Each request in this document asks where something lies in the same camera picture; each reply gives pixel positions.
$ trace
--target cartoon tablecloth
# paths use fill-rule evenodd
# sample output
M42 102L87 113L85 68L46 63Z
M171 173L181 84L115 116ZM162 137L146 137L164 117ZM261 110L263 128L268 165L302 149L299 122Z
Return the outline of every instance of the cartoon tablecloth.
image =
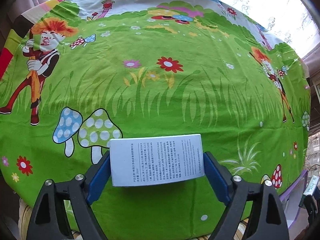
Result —
M232 174L279 193L303 166L300 58L217 0L51 0L17 18L0 77L1 172L31 206L46 179L85 172L111 138L200 133ZM110 240L170 240L210 233L224 206L202 177L109 181L92 209Z

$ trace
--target metal screw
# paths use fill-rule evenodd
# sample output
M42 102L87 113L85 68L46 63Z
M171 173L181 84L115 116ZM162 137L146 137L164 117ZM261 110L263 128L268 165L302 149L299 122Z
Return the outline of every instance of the metal screw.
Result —
M47 179L44 184L46 186L50 186L52 184L52 180L51 179Z
M265 180L264 184L266 184L268 187L272 186L272 182L270 180Z
M235 175L235 176L233 176L233 180L236 181L236 182L239 182L239 181L242 180L242 178L240 176L238 176L238 175Z
M83 176L82 174L76 175L76 180L81 180L81 179L83 179L83 178L84 178L84 176Z

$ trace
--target blue polka dot mushroom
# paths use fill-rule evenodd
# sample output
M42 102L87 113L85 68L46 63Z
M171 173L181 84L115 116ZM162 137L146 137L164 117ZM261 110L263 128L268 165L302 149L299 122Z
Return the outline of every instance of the blue polka dot mushroom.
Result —
M62 109L57 127L53 132L52 139L55 143L65 143L64 154L71 157L75 145L72 136L79 130L82 124L81 114L69 107Z
M85 43L83 44L83 47L87 46L87 44L88 44L89 42L94 42L94 41L96 41L96 34L94 33L94 34L92 34L91 36L84 38L84 41L85 41Z
M189 24L190 22L193 21L191 17L180 15L180 14L173 15L172 17L176 19L175 22L181 23L181 24Z
M113 138L122 138L122 132L103 108L95 110L84 120L78 133L80 146L91 148L93 164L98 163L102 157L102 148L109 148L110 139Z
M309 131L309 125L310 125L310 114L307 111L304 111L301 122L303 127L307 127L307 131Z

